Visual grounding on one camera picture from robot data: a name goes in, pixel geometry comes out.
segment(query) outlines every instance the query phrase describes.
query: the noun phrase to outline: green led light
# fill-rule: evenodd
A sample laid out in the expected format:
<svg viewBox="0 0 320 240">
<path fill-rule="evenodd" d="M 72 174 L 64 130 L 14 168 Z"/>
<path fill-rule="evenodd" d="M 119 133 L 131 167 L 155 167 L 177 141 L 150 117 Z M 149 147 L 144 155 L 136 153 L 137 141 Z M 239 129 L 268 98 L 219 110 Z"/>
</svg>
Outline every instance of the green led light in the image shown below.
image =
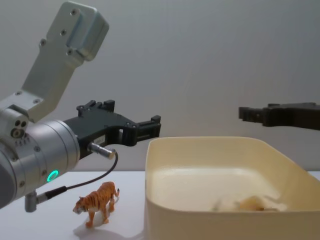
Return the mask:
<svg viewBox="0 0 320 240">
<path fill-rule="evenodd" d="M 49 174 L 49 176 L 48 176 L 48 178 L 46 179 L 46 181 L 47 181 L 47 182 L 51 182 L 51 181 L 54 180 L 56 177 L 58 177 L 58 175 L 59 175 L 59 171 L 58 171 L 58 170 L 54 170 L 54 171 L 52 171 L 52 172 Z"/>
</svg>

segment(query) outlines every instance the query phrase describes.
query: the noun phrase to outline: white table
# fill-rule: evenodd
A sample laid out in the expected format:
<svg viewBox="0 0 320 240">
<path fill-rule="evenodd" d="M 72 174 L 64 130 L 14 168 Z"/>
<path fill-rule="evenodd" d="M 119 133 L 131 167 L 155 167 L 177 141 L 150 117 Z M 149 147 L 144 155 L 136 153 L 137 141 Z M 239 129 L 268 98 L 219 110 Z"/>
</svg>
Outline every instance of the white table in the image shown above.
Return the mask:
<svg viewBox="0 0 320 240">
<path fill-rule="evenodd" d="M 38 194 L 56 187 L 90 180 L 103 172 L 68 172 L 37 190 Z M 320 180 L 320 171 L 310 172 Z M 100 225 L 96 215 L 94 229 L 86 229 L 88 214 L 77 215 L 72 209 L 79 199 L 98 189 L 102 182 L 113 181 L 120 189 L 115 211 L 109 223 Z M 118 171 L 105 178 L 69 190 L 37 206 L 33 213 L 24 210 L 24 198 L 0 209 L 0 234 L 4 240 L 147 240 L 145 237 L 145 172 Z"/>
</svg>

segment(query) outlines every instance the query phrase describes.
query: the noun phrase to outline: black cable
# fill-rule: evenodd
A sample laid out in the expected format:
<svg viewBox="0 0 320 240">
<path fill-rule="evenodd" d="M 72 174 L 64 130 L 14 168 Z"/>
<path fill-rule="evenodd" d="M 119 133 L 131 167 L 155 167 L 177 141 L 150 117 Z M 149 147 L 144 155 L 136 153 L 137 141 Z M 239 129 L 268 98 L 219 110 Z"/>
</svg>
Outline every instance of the black cable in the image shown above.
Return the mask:
<svg viewBox="0 0 320 240">
<path fill-rule="evenodd" d="M 75 189 L 75 188 L 78 188 L 78 187 L 81 187 L 81 186 L 84 186 L 84 185 L 87 185 L 87 184 L 91 184 L 91 183 L 93 183 L 93 182 L 95 182 L 95 181 L 97 181 L 99 179 L 104 178 L 109 173 L 111 173 L 115 169 L 115 167 L 117 166 L 119 156 L 118 156 L 117 152 L 115 152 L 114 155 L 115 155 L 114 163 L 113 163 L 112 167 L 106 173 L 104 173 L 101 176 L 98 176 L 98 177 L 96 177 L 96 178 L 94 178 L 92 180 L 89 180 L 89 181 L 85 181 L 85 182 L 82 182 L 82 183 L 79 183 L 79 184 L 75 184 L 75 185 L 72 185 L 72 186 L 68 186 L 68 187 L 61 186 L 61 187 L 58 187 L 56 189 L 53 189 L 53 190 L 50 190 L 50 191 L 46 191 L 45 193 L 43 193 L 43 195 L 45 195 L 46 198 L 47 198 L 46 200 L 49 200 L 49 199 L 51 199 L 51 198 L 53 198 L 53 197 L 55 197 L 55 196 L 57 196 L 59 194 L 62 194 L 64 192 L 66 192 L 67 190 Z"/>
</svg>

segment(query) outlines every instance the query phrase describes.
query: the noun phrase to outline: tiger leg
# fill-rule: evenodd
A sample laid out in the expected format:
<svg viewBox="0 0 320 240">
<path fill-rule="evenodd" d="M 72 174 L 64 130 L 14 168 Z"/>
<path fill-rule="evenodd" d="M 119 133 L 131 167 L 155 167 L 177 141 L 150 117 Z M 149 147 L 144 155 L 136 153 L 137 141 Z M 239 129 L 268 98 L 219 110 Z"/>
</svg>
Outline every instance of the tiger leg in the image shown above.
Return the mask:
<svg viewBox="0 0 320 240">
<path fill-rule="evenodd" d="M 87 228 L 92 228 L 94 222 L 95 212 L 89 211 L 89 221 L 85 223 Z"/>
<path fill-rule="evenodd" d="M 104 223 L 104 224 L 109 223 L 108 216 L 107 216 L 107 208 L 106 208 L 105 205 L 103 205 L 103 206 L 101 207 L 101 212 L 102 212 L 102 214 L 103 214 L 103 223 Z"/>
<path fill-rule="evenodd" d="M 109 212 L 112 213 L 115 210 L 115 199 L 111 198 L 109 203 Z"/>
</svg>

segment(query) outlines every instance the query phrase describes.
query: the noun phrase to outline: tiger head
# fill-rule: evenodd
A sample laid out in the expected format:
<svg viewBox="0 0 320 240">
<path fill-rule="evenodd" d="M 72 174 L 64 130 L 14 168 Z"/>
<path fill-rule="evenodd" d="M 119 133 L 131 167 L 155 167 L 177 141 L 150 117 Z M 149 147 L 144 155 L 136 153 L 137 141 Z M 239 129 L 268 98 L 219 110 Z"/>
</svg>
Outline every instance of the tiger head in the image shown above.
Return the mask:
<svg viewBox="0 0 320 240">
<path fill-rule="evenodd" d="M 75 203 L 75 206 L 72 210 L 76 214 L 81 214 L 82 212 L 86 211 L 84 197 L 80 196 L 79 198 L 80 199 Z"/>
</svg>

